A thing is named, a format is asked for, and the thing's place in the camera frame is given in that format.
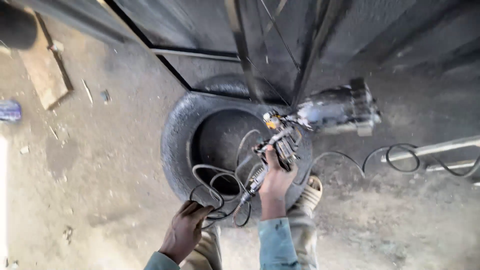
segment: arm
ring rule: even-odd
[[[272,146],[268,146],[266,158],[268,173],[259,191],[262,201],[262,220],[258,225],[260,268],[300,269],[285,208],[285,194],[298,168],[293,164],[290,172],[282,169]]]
[[[162,247],[154,252],[144,270],[178,270],[179,264],[202,237],[202,222],[214,209],[195,201],[186,201],[175,214],[165,234]]]

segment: person's leg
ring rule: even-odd
[[[216,225],[202,231],[202,238],[195,249],[183,260],[183,270],[222,270],[219,245],[220,228]]]
[[[322,183],[316,176],[310,176],[309,183],[300,198],[287,212],[293,245],[302,269],[317,269],[315,254],[317,230],[313,222],[313,209],[322,197]]]

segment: workshop floor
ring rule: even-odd
[[[24,110],[20,124],[0,126],[8,142],[9,262],[18,260],[20,269],[140,269],[181,205],[163,176],[159,147],[163,121],[184,92],[140,46],[106,45],[49,19],[47,26],[64,44],[74,87],[54,111],[42,109],[17,52],[0,54],[0,95]],[[325,71],[316,83],[332,86],[352,75]],[[361,161],[376,147],[480,131],[478,84],[387,72],[366,79],[383,123],[372,137],[316,135],[315,155],[338,150]],[[100,97],[105,89],[108,104]],[[24,146],[30,152],[22,155]],[[449,158],[475,155],[468,149]],[[444,173],[400,174],[379,158],[367,165],[367,179],[339,158],[315,166],[324,182],[315,219],[320,268],[479,268],[480,190]],[[224,228],[220,242],[225,269],[259,268],[255,229]]]

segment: black tire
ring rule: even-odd
[[[215,89],[215,92],[228,91],[230,94],[244,95],[247,92],[245,84],[234,76],[222,76],[217,79],[209,79],[207,84],[201,84],[205,88]],[[162,164],[168,184],[178,198],[187,200],[190,192],[200,184],[192,173],[191,143],[193,135],[208,116],[222,110],[241,110],[248,112],[259,120],[262,115],[270,110],[277,110],[280,113],[287,113],[286,107],[273,107],[258,105],[250,102],[237,102],[221,98],[205,97],[197,94],[186,93],[176,104],[175,108],[168,115],[161,142]],[[300,197],[306,185],[306,178],[309,175],[312,162],[312,143],[308,134],[301,131],[303,139],[300,143],[297,154],[301,161],[298,162],[299,173],[294,184],[287,191],[286,205],[290,208]],[[204,187],[197,188],[193,199],[204,205],[217,206],[208,190]],[[238,202],[226,203],[226,210],[232,210]],[[254,197],[252,200],[252,218],[250,224],[255,224],[260,216],[260,200]],[[246,207],[240,212],[237,223],[243,223],[246,218]]]

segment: spray paint gun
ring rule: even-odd
[[[240,208],[249,202],[260,189],[268,164],[265,152],[272,145],[278,155],[280,165],[287,171],[300,158],[296,150],[301,141],[297,126],[323,134],[339,134],[357,131],[359,136],[371,135],[375,124],[381,122],[380,113],[370,90],[363,79],[354,79],[349,85],[326,89],[307,98],[292,114],[281,116],[276,111],[264,114],[264,121],[276,134],[253,148],[260,157],[263,167],[248,181],[246,191],[233,212],[233,218]]]

